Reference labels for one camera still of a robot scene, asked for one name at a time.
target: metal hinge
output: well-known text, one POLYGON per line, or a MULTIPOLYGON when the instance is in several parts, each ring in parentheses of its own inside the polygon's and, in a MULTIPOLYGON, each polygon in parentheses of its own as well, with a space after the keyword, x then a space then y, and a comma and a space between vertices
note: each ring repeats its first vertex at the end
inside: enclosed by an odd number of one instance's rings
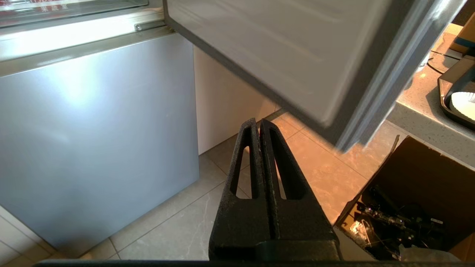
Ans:
POLYGON ((158 27, 163 27, 166 26, 164 20, 154 20, 150 22, 145 22, 145 23, 140 23, 135 25, 135 31, 143 31, 143 30, 148 30, 148 29, 153 29, 153 28, 158 28, 158 27))

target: freezer drawer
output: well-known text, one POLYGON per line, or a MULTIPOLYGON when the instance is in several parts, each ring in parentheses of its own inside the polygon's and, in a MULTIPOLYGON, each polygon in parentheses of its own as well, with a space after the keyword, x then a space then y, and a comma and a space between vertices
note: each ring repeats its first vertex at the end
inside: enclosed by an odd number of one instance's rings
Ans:
POLYGON ((71 257, 199 177, 193 45, 165 27, 98 45, 0 77, 0 205, 71 257))

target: refrigerator door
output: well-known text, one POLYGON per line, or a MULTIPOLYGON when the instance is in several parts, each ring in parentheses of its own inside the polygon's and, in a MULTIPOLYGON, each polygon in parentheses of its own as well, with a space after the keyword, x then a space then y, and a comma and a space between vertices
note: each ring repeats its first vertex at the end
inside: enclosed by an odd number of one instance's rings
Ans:
POLYGON ((165 21, 341 150, 368 142, 464 0, 164 0, 165 21))

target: open cardboard box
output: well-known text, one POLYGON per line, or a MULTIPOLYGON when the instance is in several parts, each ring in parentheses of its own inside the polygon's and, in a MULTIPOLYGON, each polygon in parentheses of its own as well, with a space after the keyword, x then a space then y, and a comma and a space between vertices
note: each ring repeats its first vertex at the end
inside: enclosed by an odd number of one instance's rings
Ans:
POLYGON ((415 202, 442 220, 443 250, 475 261, 475 172, 407 137, 338 217, 334 227, 351 239, 354 219, 349 214, 375 185, 399 207, 415 202))

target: floor tile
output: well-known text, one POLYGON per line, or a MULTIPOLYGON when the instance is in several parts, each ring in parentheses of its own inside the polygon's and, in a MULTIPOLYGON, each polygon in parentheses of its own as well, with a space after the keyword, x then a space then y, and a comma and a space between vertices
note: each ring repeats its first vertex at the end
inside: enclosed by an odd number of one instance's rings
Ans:
POLYGON ((51 255, 3 217, 0 217, 0 240, 34 262, 51 255))
POLYGON ((108 259, 116 253, 110 239, 106 239, 84 254, 81 259, 108 259))
POLYGON ((397 135, 399 135, 399 143, 407 136, 384 122, 366 147, 356 144, 347 153, 338 153, 337 156, 363 177, 369 179, 390 153, 397 135))
MULTIPOLYGON (((216 165, 227 175, 231 158, 233 157, 234 146, 236 145, 236 139, 238 135, 227 139, 219 145, 208 150, 207 155, 216 165)), ((249 165, 249 150, 244 150, 242 154, 241 169, 244 169, 249 165)))
POLYGON ((14 251, 12 248, 0 241, 0 266, 19 256, 20 253, 14 251))
POLYGON ((68 257, 64 256, 60 252, 56 252, 55 254, 51 255, 48 259, 69 259, 68 257))
POLYGON ((112 257, 109 258, 109 260, 120 260, 119 255, 114 254, 112 257))
POLYGON ((333 224, 366 179, 302 133, 295 134, 287 144, 333 224))
POLYGON ((221 184, 119 252, 121 259, 207 260, 221 184))
POLYGON ((287 121, 290 125, 292 125, 298 131, 302 130, 305 127, 305 124, 302 123, 300 120, 292 116, 290 113, 286 112, 280 116, 285 121, 287 121))
POLYGON ((0 206, 0 217, 3 217, 6 221, 8 221, 13 227, 21 231, 25 234, 28 238, 30 238, 33 242, 38 243, 38 245, 44 248, 49 254, 53 254, 56 250, 50 246, 47 242, 41 239, 38 235, 36 235, 30 228, 24 225, 21 221, 19 221, 15 216, 9 213, 6 209, 0 206))
POLYGON ((330 151, 330 152, 334 151, 334 148, 330 143, 328 143, 326 140, 324 140, 321 136, 319 136, 310 128, 304 127, 300 132, 303 133, 308 138, 310 138, 310 140, 312 140, 314 143, 324 148, 326 151, 330 151))
POLYGON ((20 256, 7 264, 3 265, 2 267, 30 267, 33 265, 33 261, 26 258, 25 256, 20 256))
POLYGON ((199 180, 149 211, 130 225, 111 236, 120 251, 193 201, 197 200, 226 179, 226 175, 206 154, 199 156, 199 180))
POLYGON ((284 119, 284 114, 273 119, 272 123, 279 127, 279 130, 285 139, 288 139, 299 131, 284 119))

